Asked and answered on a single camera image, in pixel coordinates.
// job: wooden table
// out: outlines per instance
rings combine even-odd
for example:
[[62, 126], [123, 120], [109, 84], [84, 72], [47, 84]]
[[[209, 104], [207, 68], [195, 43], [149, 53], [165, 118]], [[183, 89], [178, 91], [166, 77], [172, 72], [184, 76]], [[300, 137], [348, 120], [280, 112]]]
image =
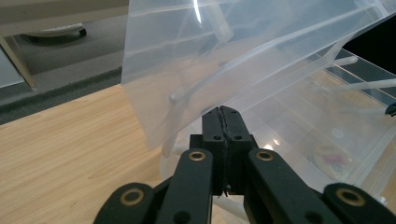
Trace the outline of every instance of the wooden table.
[[[92, 223], [118, 187], [161, 182], [120, 85], [0, 126], [0, 223]], [[395, 210], [395, 175], [384, 196]], [[214, 207], [212, 223], [232, 216]]]

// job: gray floor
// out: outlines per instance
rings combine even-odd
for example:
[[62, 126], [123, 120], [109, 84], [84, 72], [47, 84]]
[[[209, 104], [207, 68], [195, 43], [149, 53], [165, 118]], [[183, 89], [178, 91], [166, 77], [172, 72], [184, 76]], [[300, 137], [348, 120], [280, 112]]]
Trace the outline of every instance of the gray floor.
[[84, 23], [78, 33], [32, 42], [16, 36], [35, 79], [0, 89], [0, 124], [120, 83], [126, 16]]

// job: screw hole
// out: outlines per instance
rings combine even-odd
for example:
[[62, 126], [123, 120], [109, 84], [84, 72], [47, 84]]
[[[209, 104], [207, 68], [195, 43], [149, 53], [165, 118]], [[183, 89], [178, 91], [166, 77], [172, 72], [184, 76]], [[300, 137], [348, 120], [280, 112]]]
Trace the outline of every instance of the screw hole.
[[132, 206], [140, 203], [144, 196], [145, 193], [141, 189], [128, 189], [121, 195], [120, 202], [125, 206]]
[[189, 223], [191, 216], [188, 212], [178, 212], [174, 215], [174, 222], [176, 224], [186, 224]]
[[305, 218], [309, 223], [312, 224], [321, 224], [323, 223], [323, 218], [321, 215], [315, 212], [306, 212]]

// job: transparent lid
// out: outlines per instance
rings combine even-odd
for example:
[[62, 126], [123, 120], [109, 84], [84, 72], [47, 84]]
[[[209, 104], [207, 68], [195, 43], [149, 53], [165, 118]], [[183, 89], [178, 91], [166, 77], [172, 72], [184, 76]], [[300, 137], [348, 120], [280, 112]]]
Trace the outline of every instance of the transparent lid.
[[395, 9], [390, 0], [131, 0], [122, 85], [155, 148], [238, 92], [283, 90], [328, 66]]

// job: plastic storage box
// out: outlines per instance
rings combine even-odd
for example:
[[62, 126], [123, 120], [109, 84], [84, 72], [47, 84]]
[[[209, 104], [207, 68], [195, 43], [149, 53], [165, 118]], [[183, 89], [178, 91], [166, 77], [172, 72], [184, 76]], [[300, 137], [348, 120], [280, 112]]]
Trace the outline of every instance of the plastic storage box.
[[121, 82], [148, 146], [163, 145], [168, 163], [181, 130], [229, 105], [312, 188], [359, 185], [395, 134], [382, 113], [391, 98], [336, 89], [351, 74], [334, 59], [395, 10], [389, 0], [131, 0]]
[[[333, 182], [347, 182], [380, 199], [396, 168], [396, 119], [385, 115], [396, 99], [379, 89], [349, 90], [348, 81], [361, 82], [351, 71], [367, 70], [396, 77], [358, 59], [317, 71], [275, 94], [257, 85], [224, 104], [241, 113], [259, 147], [279, 153], [311, 188], [322, 191]], [[198, 119], [180, 132], [177, 147], [187, 149], [190, 134], [201, 131]], [[384, 150], [387, 158], [373, 171]], [[163, 161], [164, 177], [173, 173], [177, 159]]]

